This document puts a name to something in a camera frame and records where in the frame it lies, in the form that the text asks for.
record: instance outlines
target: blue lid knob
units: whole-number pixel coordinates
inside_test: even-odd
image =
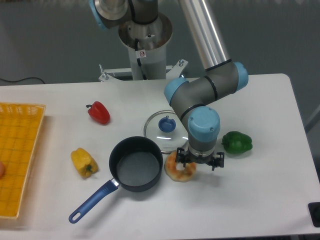
[[[169,116],[166,116],[160,119],[158,126],[162,132],[170,133],[175,130],[176,121],[173,119],[169,119]]]

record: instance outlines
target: donut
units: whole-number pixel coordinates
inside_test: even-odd
[[[177,169],[176,163],[177,152],[173,151],[165,160],[164,170],[165,173],[175,182],[185,183],[194,176],[197,164],[195,162],[186,163],[183,170]]]

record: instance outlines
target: handle hole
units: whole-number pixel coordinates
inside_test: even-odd
[[[75,221],[75,220],[77,220],[77,218],[79,218],[80,216],[81,216],[81,213],[80,213],[80,212],[77,212],[76,215],[74,215],[74,216],[72,217],[72,220]]]

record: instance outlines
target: black cable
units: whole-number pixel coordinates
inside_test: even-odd
[[[22,82],[24,80],[28,80],[28,79],[37,79],[39,81],[41,81],[43,84],[46,84],[45,81],[43,81],[41,78],[36,77],[36,76],[31,76],[31,77],[26,77],[20,80],[15,80],[15,81],[10,81],[10,80],[5,80],[3,78],[0,78],[1,81],[7,82],[7,83],[18,83],[18,82]]]
[[[139,40],[136,38],[134,40],[134,50],[135,51],[138,51],[138,43],[139,43]],[[136,59],[137,63],[138,63],[138,66],[140,67],[140,71],[141,71],[141,74],[142,74],[142,77],[143,77],[143,80],[147,80],[147,77],[142,69],[142,64],[141,64],[141,61],[140,61],[140,58],[137,58]]]

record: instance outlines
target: saucepan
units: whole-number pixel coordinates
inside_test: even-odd
[[[132,136],[122,140],[114,147],[109,158],[109,168],[113,178],[78,207],[69,216],[69,222],[77,223],[119,186],[131,192],[143,192],[152,188],[161,176],[162,167],[162,153],[155,142],[142,136]]]

